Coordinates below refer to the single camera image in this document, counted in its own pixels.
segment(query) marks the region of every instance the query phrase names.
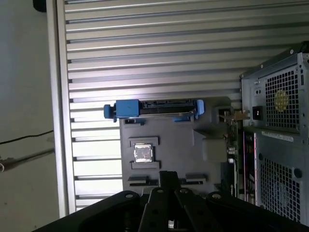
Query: corrugated metal panel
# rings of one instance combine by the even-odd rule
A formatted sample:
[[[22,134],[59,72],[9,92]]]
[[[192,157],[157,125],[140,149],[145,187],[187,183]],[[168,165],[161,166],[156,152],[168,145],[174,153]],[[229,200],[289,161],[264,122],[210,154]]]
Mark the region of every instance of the corrugated metal panel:
[[[119,162],[115,173],[98,168],[120,155],[119,124],[103,118],[104,104],[227,96],[240,107],[240,73],[309,39],[304,0],[57,2],[70,212],[85,207],[76,195],[95,202],[122,188],[106,179]]]

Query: screw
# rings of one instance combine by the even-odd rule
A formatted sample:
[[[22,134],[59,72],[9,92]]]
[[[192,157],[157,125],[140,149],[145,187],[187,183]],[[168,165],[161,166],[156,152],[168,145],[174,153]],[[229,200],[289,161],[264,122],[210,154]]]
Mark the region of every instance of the screw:
[[[213,197],[214,199],[220,199],[220,198],[221,198],[221,196],[220,196],[219,194],[217,194],[217,193],[213,194],[212,197]]]
[[[189,191],[183,188],[183,189],[180,190],[180,192],[181,193],[188,193]]]

